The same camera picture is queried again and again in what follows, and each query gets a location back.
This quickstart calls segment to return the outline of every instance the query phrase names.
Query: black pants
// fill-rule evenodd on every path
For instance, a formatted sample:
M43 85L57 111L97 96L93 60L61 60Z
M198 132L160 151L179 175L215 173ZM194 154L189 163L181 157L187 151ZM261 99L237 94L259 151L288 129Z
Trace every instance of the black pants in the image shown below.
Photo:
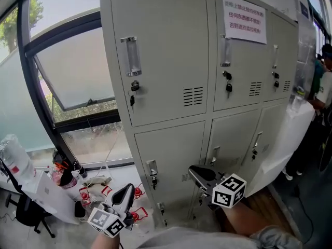
M308 162L313 161L318 157L320 146L326 141L328 134L329 128L323 126L321 121L318 119L312 121L301 144L286 166L287 174L294 176L296 171L302 173Z

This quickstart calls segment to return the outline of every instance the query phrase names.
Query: tree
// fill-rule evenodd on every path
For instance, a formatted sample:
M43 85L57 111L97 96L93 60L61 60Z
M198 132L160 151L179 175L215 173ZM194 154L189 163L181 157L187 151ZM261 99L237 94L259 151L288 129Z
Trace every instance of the tree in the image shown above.
M29 24L30 30L43 18L44 7L38 0L30 0ZM17 47L17 8L15 8L0 24L0 42L7 46L9 53Z

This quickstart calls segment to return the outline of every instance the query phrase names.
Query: office chair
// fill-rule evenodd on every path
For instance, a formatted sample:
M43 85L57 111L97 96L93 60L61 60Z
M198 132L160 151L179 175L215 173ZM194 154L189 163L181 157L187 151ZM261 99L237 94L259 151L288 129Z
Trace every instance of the office chair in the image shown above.
M12 184L14 185L14 188L18 193L21 194L19 202L15 202L11 199L11 194L8 195L6 199L6 207L9 206L9 204L15 205L16 208L16 220L20 222L23 225L29 226L29 227L35 227L34 231L38 234L40 233L40 230L38 230L38 226L40 222L43 223L48 233L51 235L52 238L55 238L56 236L52 233L50 228L48 227L47 223L45 222L45 217L51 216L52 214L46 212L40 205L38 205L36 202L34 202L31 198L29 198L21 189L22 186L18 184L10 170L5 166L5 164L2 162L4 169L6 170L10 180L12 181Z

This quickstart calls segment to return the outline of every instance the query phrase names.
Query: white shoe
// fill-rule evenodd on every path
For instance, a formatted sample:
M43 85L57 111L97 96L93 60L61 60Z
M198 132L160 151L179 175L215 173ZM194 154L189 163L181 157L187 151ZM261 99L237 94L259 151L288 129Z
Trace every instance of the white shoe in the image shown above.
M289 181L293 180L293 177L287 174L286 167L283 168L282 173L285 174L285 177L287 180L289 180Z

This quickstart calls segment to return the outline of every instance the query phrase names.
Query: white paper notice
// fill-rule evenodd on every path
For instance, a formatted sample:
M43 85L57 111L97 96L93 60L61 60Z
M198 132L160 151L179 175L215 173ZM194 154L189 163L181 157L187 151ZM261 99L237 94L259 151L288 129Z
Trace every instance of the white paper notice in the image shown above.
M226 36L266 44L265 9L244 0L223 0Z

